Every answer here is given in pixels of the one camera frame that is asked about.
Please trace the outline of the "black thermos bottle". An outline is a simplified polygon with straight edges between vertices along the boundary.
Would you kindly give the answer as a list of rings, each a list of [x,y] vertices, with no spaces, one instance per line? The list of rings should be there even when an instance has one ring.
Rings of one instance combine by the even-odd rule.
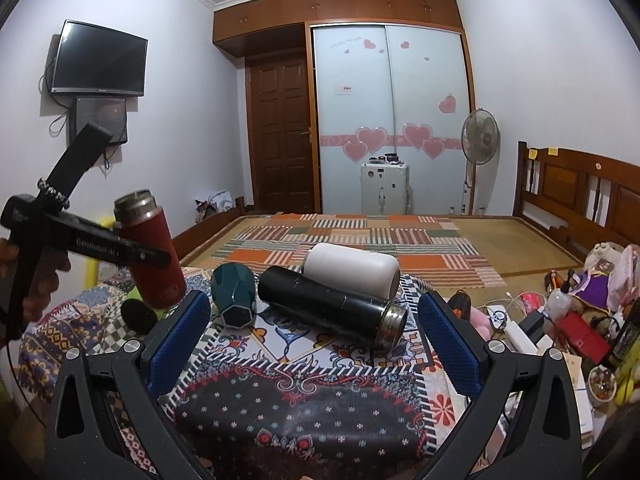
[[[393,300],[321,284],[280,266],[260,274],[257,293],[274,310],[371,349],[393,349],[408,320],[408,311]]]

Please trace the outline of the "red box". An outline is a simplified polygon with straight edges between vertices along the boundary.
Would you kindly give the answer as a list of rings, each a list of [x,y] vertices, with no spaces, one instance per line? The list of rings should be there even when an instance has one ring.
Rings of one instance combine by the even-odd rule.
[[[600,364],[610,350],[604,338],[576,312],[567,313],[555,325],[570,346],[593,364]]]

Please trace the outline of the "plush toy purple clothes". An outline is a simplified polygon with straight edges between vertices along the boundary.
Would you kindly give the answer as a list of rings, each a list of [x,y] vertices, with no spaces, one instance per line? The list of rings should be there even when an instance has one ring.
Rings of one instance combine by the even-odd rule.
[[[608,313],[633,304],[639,298],[639,246],[594,246],[570,293],[585,307]]]

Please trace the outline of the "small black wall monitor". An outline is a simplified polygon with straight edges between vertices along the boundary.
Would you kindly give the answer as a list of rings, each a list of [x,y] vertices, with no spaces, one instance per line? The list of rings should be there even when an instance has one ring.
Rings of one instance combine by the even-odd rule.
[[[73,100],[67,119],[67,143],[75,140],[82,128],[93,122],[110,132],[110,145],[117,146],[128,141],[127,109],[124,98],[105,96],[78,96]]]

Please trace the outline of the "yellow foam padded rail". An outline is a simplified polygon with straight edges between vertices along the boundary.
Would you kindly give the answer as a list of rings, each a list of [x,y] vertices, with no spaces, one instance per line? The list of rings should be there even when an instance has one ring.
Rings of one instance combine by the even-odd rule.
[[[114,217],[104,217],[100,220],[100,226],[111,229],[115,224]],[[96,286],[99,281],[101,261],[99,259],[88,258],[86,264],[86,274],[84,281],[84,289],[90,289]]]

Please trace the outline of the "small bowl with snacks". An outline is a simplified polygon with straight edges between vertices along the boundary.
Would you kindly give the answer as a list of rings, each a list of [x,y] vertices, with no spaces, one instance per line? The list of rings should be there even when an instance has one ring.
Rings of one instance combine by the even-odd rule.
[[[602,365],[595,366],[590,370],[586,386],[594,406],[608,404],[615,398],[617,392],[614,373]]]

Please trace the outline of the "dark green faceted cup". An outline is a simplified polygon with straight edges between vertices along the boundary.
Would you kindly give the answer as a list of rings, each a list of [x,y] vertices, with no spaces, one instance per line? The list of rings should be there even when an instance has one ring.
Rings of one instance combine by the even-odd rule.
[[[210,278],[210,291],[218,310],[218,323],[239,330],[254,322],[256,283],[248,266],[237,262],[221,264]]]

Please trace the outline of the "striped orange bed mat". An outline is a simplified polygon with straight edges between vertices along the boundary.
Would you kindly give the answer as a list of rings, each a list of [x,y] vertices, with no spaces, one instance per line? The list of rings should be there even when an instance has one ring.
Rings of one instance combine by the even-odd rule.
[[[241,222],[230,240],[201,260],[213,269],[239,262],[254,271],[267,266],[299,270],[320,243],[395,257],[402,273],[436,288],[500,287],[503,278],[473,243],[446,217],[363,216],[362,214],[274,214]]]

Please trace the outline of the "clear bottle black cap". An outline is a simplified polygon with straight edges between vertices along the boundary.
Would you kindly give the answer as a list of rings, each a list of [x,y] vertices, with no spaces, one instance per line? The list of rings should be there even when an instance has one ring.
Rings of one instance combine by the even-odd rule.
[[[572,288],[573,271],[568,272],[567,278],[562,278],[558,271],[551,270],[544,277],[547,299],[544,304],[544,312],[552,322],[561,321],[570,312],[573,296],[570,294]]]

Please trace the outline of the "white standing fan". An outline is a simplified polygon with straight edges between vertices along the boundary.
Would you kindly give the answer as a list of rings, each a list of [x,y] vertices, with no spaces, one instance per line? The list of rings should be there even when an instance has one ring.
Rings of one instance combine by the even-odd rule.
[[[477,168],[491,162],[499,153],[500,130],[489,110],[477,108],[466,116],[460,142],[466,160],[464,177],[465,213],[474,214]]]

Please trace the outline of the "white power strip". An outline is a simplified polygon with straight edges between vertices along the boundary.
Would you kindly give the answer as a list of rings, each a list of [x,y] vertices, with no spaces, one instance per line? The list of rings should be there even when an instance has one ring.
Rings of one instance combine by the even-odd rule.
[[[487,314],[491,326],[506,337],[510,347],[517,352],[530,356],[542,356],[553,346],[553,340],[544,331],[544,316],[533,310],[517,323],[510,318],[506,308],[498,304],[490,304]]]

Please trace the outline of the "patchwork patterned cloth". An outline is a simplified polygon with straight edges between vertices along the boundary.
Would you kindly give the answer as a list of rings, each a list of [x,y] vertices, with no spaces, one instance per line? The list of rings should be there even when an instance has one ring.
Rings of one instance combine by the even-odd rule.
[[[18,383],[48,408],[64,354],[112,353],[134,333],[125,273],[55,307],[20,343]],[[428,285],[400,279],[409,315],[391,352],[289,321],[258,300],[252,326],[210,324],[158,399],[211,479],[410,479],[449,436],[461,400],[416,325]]]

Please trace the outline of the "wardrobe with heart stickers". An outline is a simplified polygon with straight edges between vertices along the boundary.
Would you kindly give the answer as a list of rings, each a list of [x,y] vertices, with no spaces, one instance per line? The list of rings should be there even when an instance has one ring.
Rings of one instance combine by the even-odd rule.
[[[360,166],[396,153],[420,176],[463,164],[457,128],[474,101],[456,0],[250,0],[214,14],[213,42],[244,63],[307,57],[314,212],[360,212]]]

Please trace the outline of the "red thermos steel rim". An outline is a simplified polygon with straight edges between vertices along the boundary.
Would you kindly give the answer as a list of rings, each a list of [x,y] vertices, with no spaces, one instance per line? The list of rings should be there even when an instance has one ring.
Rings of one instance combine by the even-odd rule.
[[[177,253],[163,208],[149,190],[115,200],[115,232],[134,243],[128,263],[142,300],[152,309],[166,310],[186,293]]]

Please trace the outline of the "dark wooden door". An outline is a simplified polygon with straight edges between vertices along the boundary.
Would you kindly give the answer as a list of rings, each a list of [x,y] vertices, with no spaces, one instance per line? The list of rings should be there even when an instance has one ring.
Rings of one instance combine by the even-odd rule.
[[[262,212],[316,210],[307,57],[302,49],[254,56],[246,66],[254,204]]]

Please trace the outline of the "white small appliance cabinet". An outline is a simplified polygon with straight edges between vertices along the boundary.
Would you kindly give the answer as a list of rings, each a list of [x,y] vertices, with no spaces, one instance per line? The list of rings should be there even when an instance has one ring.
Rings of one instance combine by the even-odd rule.
[[[395,153],[371,157],[360,166],[361,212],[369,216],[406,214],[409,166]]]

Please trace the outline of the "white thermos bottle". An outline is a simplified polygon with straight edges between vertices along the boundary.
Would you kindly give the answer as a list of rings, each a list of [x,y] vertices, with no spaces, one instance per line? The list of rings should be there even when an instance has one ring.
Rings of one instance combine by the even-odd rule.
[[[391,255],[320,243],[303,263],[306,278],[339,289],[394,299],[400,281],[400,265]]]

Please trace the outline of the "bag on floor corner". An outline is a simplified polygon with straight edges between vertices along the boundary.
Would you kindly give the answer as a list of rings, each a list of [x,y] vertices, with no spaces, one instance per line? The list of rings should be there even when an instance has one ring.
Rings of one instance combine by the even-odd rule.
[[[213,192],[205,200],[196,200],[195,205],[195,222],[200,223],[214,214],[232,209],[234,200],[228,190],[221,190]]]

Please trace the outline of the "wooden bed footboard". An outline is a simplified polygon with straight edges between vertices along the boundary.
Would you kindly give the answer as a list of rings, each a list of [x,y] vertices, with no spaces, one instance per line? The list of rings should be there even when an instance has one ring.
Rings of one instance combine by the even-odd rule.
[[[184,260],[203,245],[211,242],[218,234],[232,225],[235,220],[246,213],[243,196],[235,199],[234,206],[223,212],[212,214],[208,218],[194,224],[172,239],[179,260]]]

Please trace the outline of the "wooden bed headboard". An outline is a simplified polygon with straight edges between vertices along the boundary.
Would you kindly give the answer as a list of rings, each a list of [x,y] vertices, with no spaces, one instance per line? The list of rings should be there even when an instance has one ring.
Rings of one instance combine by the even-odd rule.
[[[638,244],[639,168],[521,141],[513,215],[579,258],[601,242]]]

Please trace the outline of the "lime green bottle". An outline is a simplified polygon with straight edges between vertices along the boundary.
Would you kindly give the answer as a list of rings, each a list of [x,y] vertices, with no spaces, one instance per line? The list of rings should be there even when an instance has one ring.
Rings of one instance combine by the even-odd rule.
[[[130,330],[146,336],[165,316],[166,311],[152,309],[141,299],[128,298],[120,306],[120,314]]]

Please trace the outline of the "wall mounted black television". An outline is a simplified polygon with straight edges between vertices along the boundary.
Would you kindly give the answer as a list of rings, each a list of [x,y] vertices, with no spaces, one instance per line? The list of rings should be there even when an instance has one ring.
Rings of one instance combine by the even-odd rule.
[[[53,94],[144,96],[149,40],[66,20],[53,63]]]

